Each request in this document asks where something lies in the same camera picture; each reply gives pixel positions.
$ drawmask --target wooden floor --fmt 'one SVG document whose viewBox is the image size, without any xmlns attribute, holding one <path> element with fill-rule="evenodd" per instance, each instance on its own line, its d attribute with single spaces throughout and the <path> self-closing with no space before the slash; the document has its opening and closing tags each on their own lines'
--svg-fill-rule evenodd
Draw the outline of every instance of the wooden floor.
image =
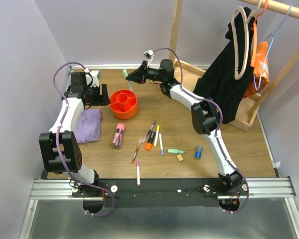
<svg viewBox="0 0 299 239">
<path fill-rule="evenodd" d="M 109 95 L 120 89 L 128 89 L 122 70 L 101 72 L 100 84 L 107 84 Z M 80 145 L 83 162 L 95 169 L 101 178 L 135 178 L 136 165 L 131 164 L 132 156 L 139 138 L 143 138 L 153 122 L 157 121 L 165 156 L 160 155 L 159 146 L 146 151 L 145 144 L 141 144 L 137 155 L 141 178 L 218 177 L 212 152 L 204 138 L 195 132 L 190 111 L 164 96 L 158 85 L 132 85 L 139 102 L 138 113 L 132 119 L 119 120 L 109 106 L 99 107 L 102 116 L 100 141 Z M 113 148 L 111 142 L 119 122 L 126 126 L 123 143 L 120 148 Z M 249 132 L 230 124 L 222 125 L 221 131 L 233 161 L 246 177 L 275 177 L 258 119 Z M 198 144 L 204 147 L 200 160 L 194 158 Z M 184 160 L 179 162 L 175 155 L 167 154 L 168 148 L 185 150 Z"/>
</svg>

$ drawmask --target white wall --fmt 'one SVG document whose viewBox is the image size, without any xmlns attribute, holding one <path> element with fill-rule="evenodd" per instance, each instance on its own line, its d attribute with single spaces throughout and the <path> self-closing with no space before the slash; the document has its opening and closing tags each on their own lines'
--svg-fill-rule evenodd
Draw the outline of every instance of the white wall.
<svg viewBox="0 0 299 239">
<path fill-rule="evenodd" d="M 299 7 L 299 0 L 292 1 Z M 266 35 L 282 20 L 277 15 Z M 279 73 L 299 47 L 299 20 L 287 18 L 269 53 L 270 79 Z M 260 116 L 279 171 L 291 176 L 299 208 L 299 61 L 260 107 Z"/>
<path fill-rule="evenodd" d="M 140 64 L 146 49 L 169 47 L 174 0 L 35 0 L 67 61 Z M 183 1 L 177 53 L 192 64 L 209 65 L 228 43 L 227 24 L 236 0 Z M 259 21 L 259 36 L 276 13 Z M 157 54 L 159 63 L 168 52 Z"/>
<path fill-rule="evenodd" d="M 174 0 L 35 1 L 67 61 L 140 64 L 144 50 L 169 46 Z"/>
<path fill-rule="evenodd" d="M 64 62 L 34 1 L 0 0 L 0 239 L 18 238 L 43 170 L 38 137 L 60 109 L 52 75 Z"/>
</svg>

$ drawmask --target wooden pole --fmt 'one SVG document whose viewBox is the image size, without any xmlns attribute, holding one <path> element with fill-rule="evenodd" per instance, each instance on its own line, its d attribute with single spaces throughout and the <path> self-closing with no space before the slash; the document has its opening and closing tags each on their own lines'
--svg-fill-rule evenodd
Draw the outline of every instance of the wooden pole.
<svg viewBox="0 0 299 239">
<path fill-rule="evenodd" d="M 259 0 L 239 0 L 239 1 L 243 1 L 252 5 L 257 5 Z M 263 2 L 261 3 L 261 7 L 265 6 L 266 0 L 262 0 Z M 271 11 L 275 11 L 278 13 L 281 13 L 283 15 L 286 15 L 287 12 L 289 11 L 290 5 L 278 2 L 278 1 L 273 1 L 273 0 L 269 0 L 268 3 L 268 10 Z M 293 8 L 291 9 L 291 12 L 289 13 L 289 16 L 294 17 L 299 19 L 299 8 L 293 6 Z"/>
<path fill-rule="evenodd" d="M 173 51 L 176 51 L 182 2 L 183 0 L 175 0 L 175 4 L 174 4 L 174 15 L 173 15 L 173 23 L 171 26 L 170 45 L 169 45 L 170 49 L 172 49 Z M 171 61 L 174 61 L 175 59 L 175 56 L 172 52 L 169 52 L 169 59 Z"/>
<path fill-rule="evenodd" d="M 297 52 L 289 59 L 287 64 L 283 67 L 283 69 L 279 72 L 279 74 L 276 76 L 274 81 L 265 88 L 265 92 L 260 96 L 260 98 L 255 102 L 255 104 L 251 107 L 251 109 L 248 111 L 248 116 L 252 116 L 254 111 L 261 105 L 262 102 L 268 97 L 268 95 L 271 93 L 271 91 L 274 90 L 276 85 L 286 76 L 286 74 L 289 72 L 289 70 L 294 66 L 294 64 L 299 60 L 299 49 Z"/>
</svg>

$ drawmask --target white marker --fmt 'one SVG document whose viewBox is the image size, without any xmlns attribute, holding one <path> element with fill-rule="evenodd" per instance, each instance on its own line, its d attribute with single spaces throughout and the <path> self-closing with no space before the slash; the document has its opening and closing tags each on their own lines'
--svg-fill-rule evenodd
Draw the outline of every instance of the white marker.
<svg viewBox="0 0 299 239">
<path fill-rule="evenodd" d="M 163 140 L 161 138 L 161 133 L 159 133 L 159 144 L 160 144 L 160 154 L 161 156 L 164 156 Z"/>
<path fill-rule="evenodd" d="M 138 186 L 141 185 L 141 179 L 140 179 L 140 162 L 136 160 L 136 175 L 137 175 L 137 184 Z"/>
<path fill-rule="evenodd" d="M 154 141 L 154 147 L 156 147 L 156 145 L 157 145 L 158 134 L 159 134 L 159 125 L 157 126 L 157 130 L 156 130 L 155 141 Z"/>
</svg>

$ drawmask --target wire hanger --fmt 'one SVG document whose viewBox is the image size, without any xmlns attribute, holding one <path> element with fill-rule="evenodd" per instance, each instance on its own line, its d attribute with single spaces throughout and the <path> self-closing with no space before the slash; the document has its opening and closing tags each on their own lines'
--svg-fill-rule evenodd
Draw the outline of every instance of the wire hanger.
<svg viewBox="0 0 299 239">
<path fill-rule="evenodd" d="M 254 84 L 255 84 L 255 89 L 256 89 L 256 91 L 258 91 L 259 88 L 260 88 L 260 85 L 261 85 L 261 77 L 262 77 L 262 75 L 261 75 L 261 70 L 262 70 L 263 67 L 264 67 L 265 61 L 266 61 L 266 59 L 267 59 L 267 57 L 268 57 L 268 54 L 269 54 L 269 52 L 270 52 L 271 46 L 272 46 L 272 44 L 273 44 L 273 42 L 274 42 L 274 39 L 275 39 L 275 37 L 276 37 L 276 35 L 277 35 L 277 33 L 278 33 L 280 27 L 283 25 L 284 21 L 286 20 L 286 18 L 288 17 L 289 13 L 291 12 L 291 9 L 292 9 L 292 8 L 293 8 L 293 5 L 290 4 L 289 11 L 287 12 L 287 14 L 286 14 L 286 16 L 284 17 L 284 19 L 282 20 L 282 22 L 281 22 L 281 23 L 279 24 L 279 26 L 277 27 L 276 31 L 275 31 L 274 33 L 271 33 L 271 34 L 270 34 L 269 36 L 267 36 L 266 39 L 265 39 L 265 41 L 267 41 L 267 39 L 268 39 L 270 36 L 273 37 L 272 40 L 271 40 L 271 43 L 270 43 L 270 45 L 269 45 L 269 47 L 268 47 L 268 51 L 267 51 L 267 53 L 266 53 L 266 57 L 265 57 L 265 59 L 264 59 L 264 62 L 262 63 L 261 68 L 260 68 L 260 70 L 259 70 L 260 77 L 259 77 L 258 87 L 257 87 L 257 84 L 256 84 L 255 75 L 254 75 Z"/>
<path fill-rule="evenodd" d="M 255 8 L 255 10 L 251 11 L 248 18 L 246 16 L 245 10 L 241 6 L 238 6 L 235 9 L 235 11 L 234 11 L 234 13 L 231 17 L 231 28 L 232 28 L 232 31 L 233 31 L 234 50 L 235 50 L 235 74 L 234 74 L 234 77 L 235 77 L 236 80 L 239 80 L 240 78 L 242 78 L 242 76 L 244 75 L 245 70 L 246 70 L 247 61 L 248 61 L 248 59 L 247 59 L 248 58 L 248 47 L 249 47 L 248 23 L 249 23 L 250 19 L 258 13 L 261 3 L 262 3 L 262 0 L 259 0 L 258 4 L 257 4 L 257 7 Z M 242 66 L 240 72 L 238 71 L 238 68 L 239 68 L 239 55 L 238 55 L 237 33 L 236 33 L 236 27 L 235 27 L 236 12 L 240 12 L 240 14 L 243 18 L 244 32 L 245 32 L 245 51 L 244 51 L 243 66 Z"/>
</svg>

